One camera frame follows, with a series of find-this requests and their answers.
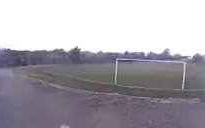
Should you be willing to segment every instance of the white goal frame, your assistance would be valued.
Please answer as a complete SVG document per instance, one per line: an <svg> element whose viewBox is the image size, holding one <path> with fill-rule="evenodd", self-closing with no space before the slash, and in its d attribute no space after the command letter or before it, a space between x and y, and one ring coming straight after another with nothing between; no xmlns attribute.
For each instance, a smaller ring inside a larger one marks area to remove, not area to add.
<svg viewBox="0 0 205 128"><path fill-rule="evenodd" d="M181 89L184 90L185 88L185 77L186 77L186 62L184 61L164 61L164 60L144 60L144 59L127 59L127 58L115 58L115 71L114 71L114 84L118 84L118 62L119 61L140 61L140 62L158 62L158 63L177 63L177 64L183 64L183 78L182 78L182 86Z"/></svg>

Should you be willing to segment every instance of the sky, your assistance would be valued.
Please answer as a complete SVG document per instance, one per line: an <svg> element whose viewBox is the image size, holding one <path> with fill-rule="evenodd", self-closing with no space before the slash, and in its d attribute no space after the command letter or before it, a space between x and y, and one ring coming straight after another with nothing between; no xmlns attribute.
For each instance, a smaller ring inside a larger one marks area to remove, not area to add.
<svg viewBox="0 0 205 128"><path fill-rule="evenodd" d="M205 54L205 0L0 0L0 48Z"/></svg>

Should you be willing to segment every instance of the soccer field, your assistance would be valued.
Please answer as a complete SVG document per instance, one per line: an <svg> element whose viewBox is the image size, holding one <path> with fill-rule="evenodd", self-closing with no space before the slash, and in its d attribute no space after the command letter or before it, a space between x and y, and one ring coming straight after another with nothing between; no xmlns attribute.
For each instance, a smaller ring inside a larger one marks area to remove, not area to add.
<svg viewBox="0 0 205 128"><path fill-rule="evenodd" d="M45 72L114 83L114 64L55 65ZM181 89L183 65L172 63L120 63L118 84L159 89ZM185 89L205 89L205 64L187 64Z"/></svg>

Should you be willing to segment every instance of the asphalt road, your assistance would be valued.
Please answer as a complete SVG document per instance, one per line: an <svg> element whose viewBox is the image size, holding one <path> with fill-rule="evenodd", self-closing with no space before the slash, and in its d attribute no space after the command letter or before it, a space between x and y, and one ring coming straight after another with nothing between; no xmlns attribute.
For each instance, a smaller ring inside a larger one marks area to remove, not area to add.
<svg viewBox="0 0 205 128"><path fill-rule="evenodd" d="M59 90L0 69L0 128L205 128L205 103Z"/></svg>

